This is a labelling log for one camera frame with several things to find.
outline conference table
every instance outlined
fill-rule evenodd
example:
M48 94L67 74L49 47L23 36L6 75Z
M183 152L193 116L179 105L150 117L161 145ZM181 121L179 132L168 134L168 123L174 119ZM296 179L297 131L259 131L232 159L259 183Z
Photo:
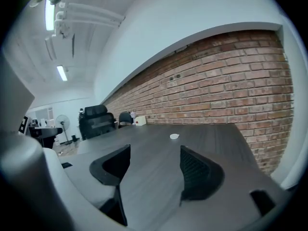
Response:
M171 134L179 134L179 137L172 140ZM266 186L277 202L285 197L284 191L258 169L248 144L234 124L146 124L126 126L81 141L77 155L59 158L61 163L72 165L64 169L66 174L79 192L97 208L114 192L112 187L102 185L90 174L89 165L126 144L131 146L130 166L120 183L120 191L128 227L133 230L167 230L174 226L172 223L179 225L181 220L185 220L172 221L174 214L184 209L179 208L180 194L184 188L180 170L181 145L216 161L225 171L222 190L208 201L199 201L201 203L193 206L196 208L195 216L200 213L200 208L201 212L204 209L204 217L200 216L199 222L207 224L202 229L218 225L218 229L232 230L232 226L238 228L260 218L247 192L250 189ZM224 210L233 210L229 214L223 213L219 209L221 205L225 205ZM224 218L225 221L214 221L207 212L216 213L216 218Z

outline standing fan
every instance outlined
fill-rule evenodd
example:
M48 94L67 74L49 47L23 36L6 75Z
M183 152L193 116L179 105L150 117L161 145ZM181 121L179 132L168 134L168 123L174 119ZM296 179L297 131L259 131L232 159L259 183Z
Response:
M69 127L69 119L67 116L65 115L59 115L57 118L56 118L56 127L61 127L63 128L63 131L64 131L64 134L65 134L65 137L66 137L66 142L65 142L65 145L68 145L68 144L71 144L72 142L71 141L68 141L68 138L67 138L67 135L66 135L66 130L68 129Z

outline ceiling light fixture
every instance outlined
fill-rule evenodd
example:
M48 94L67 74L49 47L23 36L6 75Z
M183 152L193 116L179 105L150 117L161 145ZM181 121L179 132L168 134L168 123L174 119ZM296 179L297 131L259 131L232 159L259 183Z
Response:
M58 72L62 78L63 81L67 81L63 66L57 66Z
M45 2L45 25L47 31L54 30L54 5L49 0Z

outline brick wall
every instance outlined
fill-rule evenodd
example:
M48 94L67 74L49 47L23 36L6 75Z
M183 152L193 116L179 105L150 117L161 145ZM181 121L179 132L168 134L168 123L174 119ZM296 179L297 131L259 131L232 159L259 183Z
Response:
M197 41L127 82L104 104L147 123L235 123L259 167L271 173L293 120L293 87L272 31L232 32Z

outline floor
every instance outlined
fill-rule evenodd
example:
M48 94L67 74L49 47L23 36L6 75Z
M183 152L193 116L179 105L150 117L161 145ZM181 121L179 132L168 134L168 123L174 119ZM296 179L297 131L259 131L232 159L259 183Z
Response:
M77 150L79 147L80 140L77 140L76 142L72 142L71 144L65 145L55 145L53 144L52 149L58 154L58 156L69 156L69 155L76 155Z

